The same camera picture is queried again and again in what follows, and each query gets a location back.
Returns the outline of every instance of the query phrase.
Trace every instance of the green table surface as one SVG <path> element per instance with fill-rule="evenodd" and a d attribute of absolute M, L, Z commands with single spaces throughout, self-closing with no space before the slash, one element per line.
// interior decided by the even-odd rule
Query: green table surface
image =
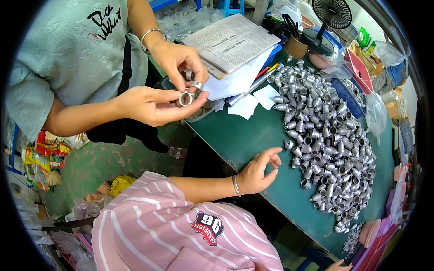
<path fill-rule="evenodd" d="M 283 61 L 286 64 L 287 54 L 279 52 L 273 64 Z M 305 57 L 305 67 L 312 66 L 309 58 Z M 264 82 L 257 89 L 267 85 Z M 228 115 L 227 107 L 212 113 L 204 119 L 189 123 L 196 131 L 229 165 L 235 170 L 241 171 L 245 165 L 258 153 L 271 147 L 283 147 L 283 141 L 288 139 L 283 129 L 284 113 L 273 109 L 266 110 L 260 104 L 255 109 L 254 115 L 249 120 L 239 115 Z M 360 122 L 366 129 L 365 118 Z M 377 173 L 374 179 L 372 196 L 365 209 L 360 212 L 359 219 L 352 223 L 372 221 L 383 218 L 385 204 L 390 189 L 393 188 L 393 169 L 395 167 L 392 158 L 392 123 L 387 120 L 387 127 L 380 136 L 381 146 L 372 133 L 367 137 L 372 145 L 372 151 L 377 155 Z M 347 234 L 337 234 L 333 231 L 335 216 L 318 211 L 308 201 L 315 193 L 315 188 L 304 189 L 300 186 L 302 174 L 299 169 L 289 166 L 293 154 L 283 149 L 279 154 L 282 165 L 275 181 L 261 195 L 274 207 L 284 214 L 299 229 L 319 243 L 337 258 L 344 258 L 342 254 Z M 272 168 L 267 166 L 266 174 Z"/>

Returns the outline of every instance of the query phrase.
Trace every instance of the pile of metal bells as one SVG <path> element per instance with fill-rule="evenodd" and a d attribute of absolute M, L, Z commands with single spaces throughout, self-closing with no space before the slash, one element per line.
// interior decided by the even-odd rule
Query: pile of metal bells
<path fill-rule="evenodd" d="M 331 82 L 303 69 L 302 60 L 297 65 L 279 64 L 272 81 L 282 95 L 271 98 L 273 108 L 285 113 L 285 132 L 295 141 L 284 145 L 294 155 L 291 167 L 303 173 L 300 185 L 316 188 L 313 206 L 334 214 L 335 232 L 347 233 L 371 197 L 376 155 Z"/>

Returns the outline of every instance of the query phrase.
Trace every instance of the white paper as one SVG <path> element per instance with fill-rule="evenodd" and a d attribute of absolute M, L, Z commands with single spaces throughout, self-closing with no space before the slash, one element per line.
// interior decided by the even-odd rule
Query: white paper
<path fill-rule="evenodd" d="M 218 112 L 220 110 L 223 110 L 224 99 L 214 101 L 214 106 L 216 106 L 216 108 L 214 109 L 214 112 Z"/>
<path fill-rule="evenodd" d="M 246 120 L 249 120 L 255 112 L 258 103 L 258 100 L 253 95 L 249 94 L 240 99 L 233 107 L 229 107 L 227 113 L 229 115 L 240 115 Z"/>
<path fill-rule="evenodd" d="M 248 91 L 272 50 L 273 47 L 267 49 L 224 79 L 210 76 L 203 88 L 203 91 L 210 93 L 208 100 L 215 101 Z"/>
<path fill-rule="evenodd" d="M 225 73 L 233 72 L 278 42 L 278 37 L 241 14 L 226 17 L 182 40 Z"/>
<path fill-rule="evenodd" d="M 256 91 L 253 95 L 255 95 L 256 99 L 258 99 L 259 103 L 261 103 L 266 110 L 270 110 L 275 104 L 275 102 L 270 100 L 270 98 L 280 96 L 271 85 L 267 85 L 266 87 Z"/>

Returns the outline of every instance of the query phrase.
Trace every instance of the silver bangle bracelet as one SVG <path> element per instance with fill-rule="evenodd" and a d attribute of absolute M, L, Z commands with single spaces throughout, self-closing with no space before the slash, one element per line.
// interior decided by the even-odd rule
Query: silver bangle bracelet
<path fill-rule="evenodd" d="M 164 32 L 163 30 L 159 29 L 159 28 L 151 28 L 150 30 L 148 30 L 148 32 L 146 32 L 143 37 L 140 40 L 140 44 L 141 44 L 141 49 L 142 51 L 147 54 L 147 55 L 151 55 L 151 53 L 149 52 L 148 49 L 146 49 L 146 47 L 143 44 L 143 40 L 145 39 L 146 35 L 153 32 L 153 31 L 159 31 L 161 33 L 161 35 L 163 36 L 164 40 L 167 40 L 167 34 L 166 32 Z"/>
<path fill-rule="evenodd" d="M 240 194 L 240 192 L 239 192 L 239 190 L 238 190 L 238 185 L 237 185 L 237 176 L 236 176 L 236 175 L 233 175 L 233 176 L 232 176 L 232 182 L 233 182 L 233 187 L 235 188 L 235 192 L 237 193 L 237 195 L 238 195 L 239 197 L 241 197 L 241 194 Z"/>

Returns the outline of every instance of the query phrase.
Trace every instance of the pencil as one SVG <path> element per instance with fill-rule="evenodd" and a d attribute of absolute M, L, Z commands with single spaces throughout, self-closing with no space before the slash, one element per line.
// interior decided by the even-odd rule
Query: pencil
<path fill-rule="evenodd" d="M 258 76 L 255 78 L 255 80 L 258 79 L 261 75 L 263 75 L 264 72 L 266 72 L 269 68 L 270 68 L 270 67 L 265 67 L 262 71 L 260 71 L 260 72 L 258 73 Z"/>
<path fill-rule="evenodd" d="M 269 68 L 265 73 L 269 73 L 277 67 L 278 63 L 276 63 L 273 67 Z"/>

